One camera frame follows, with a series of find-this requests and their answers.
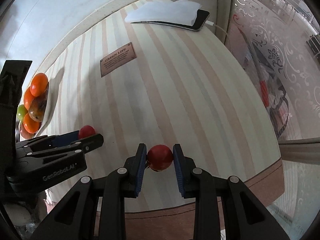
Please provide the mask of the cherry tomato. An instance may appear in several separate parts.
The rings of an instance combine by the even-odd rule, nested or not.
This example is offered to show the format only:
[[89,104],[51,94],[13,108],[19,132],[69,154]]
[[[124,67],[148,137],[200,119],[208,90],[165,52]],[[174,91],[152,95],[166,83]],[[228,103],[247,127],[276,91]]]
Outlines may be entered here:
[[81,139],[93,136],[95,134],[96,134],[95,129],[90,125],[86,125],[79,130],[78,139],[81,140]]
[[149,149],[146,155],[147,167],[156,172],[167,169],[173,161],[173,153],[168,146],[155,145]]

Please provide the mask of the orange front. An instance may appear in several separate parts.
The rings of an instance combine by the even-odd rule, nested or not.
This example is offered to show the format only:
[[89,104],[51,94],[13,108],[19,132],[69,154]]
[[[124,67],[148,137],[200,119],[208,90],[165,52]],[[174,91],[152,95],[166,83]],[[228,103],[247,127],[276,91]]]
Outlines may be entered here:
[[40,123],[34,121],[28,113],[23,118],[23,126],[31,134],[36,133],[40,129]]

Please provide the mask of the large orange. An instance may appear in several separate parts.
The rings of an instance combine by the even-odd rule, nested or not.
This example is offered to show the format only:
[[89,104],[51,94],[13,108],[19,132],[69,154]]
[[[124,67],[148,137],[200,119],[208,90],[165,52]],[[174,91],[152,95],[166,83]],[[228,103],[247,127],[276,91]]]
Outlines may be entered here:
[[27,88],[23,97],[23,104],[27,110],[29,110],[32,101],[35,99],[35,96],[30,91],[30,87]]

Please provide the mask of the small orange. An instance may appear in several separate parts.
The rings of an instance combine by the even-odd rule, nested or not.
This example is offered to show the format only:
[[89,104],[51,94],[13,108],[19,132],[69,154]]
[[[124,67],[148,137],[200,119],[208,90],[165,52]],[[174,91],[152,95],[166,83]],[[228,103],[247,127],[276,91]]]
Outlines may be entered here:
[[30,85],[30,92],[34,97],[38,97],[43,94],[48,85],[48,77],[44,73],[36,74]]

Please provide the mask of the white tissue paper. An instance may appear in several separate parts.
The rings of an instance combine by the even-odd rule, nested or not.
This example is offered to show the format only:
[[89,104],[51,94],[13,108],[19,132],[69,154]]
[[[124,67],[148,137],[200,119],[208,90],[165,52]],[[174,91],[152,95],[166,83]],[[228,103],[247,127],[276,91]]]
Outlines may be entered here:
[[125,22],[168,22],[192,26],[201,7],[200,3],[189,0],[146,2],[140,8],[128,12]]

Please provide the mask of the black smartphone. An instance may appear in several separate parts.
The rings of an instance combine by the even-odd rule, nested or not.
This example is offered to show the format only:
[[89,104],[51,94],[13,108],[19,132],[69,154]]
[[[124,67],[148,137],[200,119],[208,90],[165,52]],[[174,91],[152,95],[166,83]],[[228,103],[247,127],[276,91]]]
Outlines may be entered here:
[[166,25],[166,26],[181,28],[181,29],[190,30],[190,31],[200,31],[200,29],[203,27],[205,22],[208,20],[209,16],[210,16],[210,13],[208,11],[199,9],[197,11],[197,15],[193,25],[185,25],[180,23],[170,23],[170,22],[163,22],[163,21],[140,21],[140,22],[134,22],[134,23]]

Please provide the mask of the reddish brown apple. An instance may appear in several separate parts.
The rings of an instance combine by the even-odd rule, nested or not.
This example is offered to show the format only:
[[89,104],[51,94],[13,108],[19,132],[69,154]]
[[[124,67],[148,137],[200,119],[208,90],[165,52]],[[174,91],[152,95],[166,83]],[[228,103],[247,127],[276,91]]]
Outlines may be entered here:
[[19,124],[19,133],[26,140],[27,139],[32,139],[34,137],[34,135],[35,135],[34,133],[27,132],[27,130],[23,126],[23,122],[21,122],[21,121],[20,121],[20,124]]

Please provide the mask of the brown green apple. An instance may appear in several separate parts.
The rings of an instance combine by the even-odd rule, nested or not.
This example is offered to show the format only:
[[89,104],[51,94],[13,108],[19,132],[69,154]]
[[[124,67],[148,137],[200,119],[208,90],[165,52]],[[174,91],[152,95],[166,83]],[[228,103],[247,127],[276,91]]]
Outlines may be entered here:
[[30,117],[36,122],[42,122],[44,119],[44,113],[47,105],[47,96],[41,95],[36,97],[29,108]]

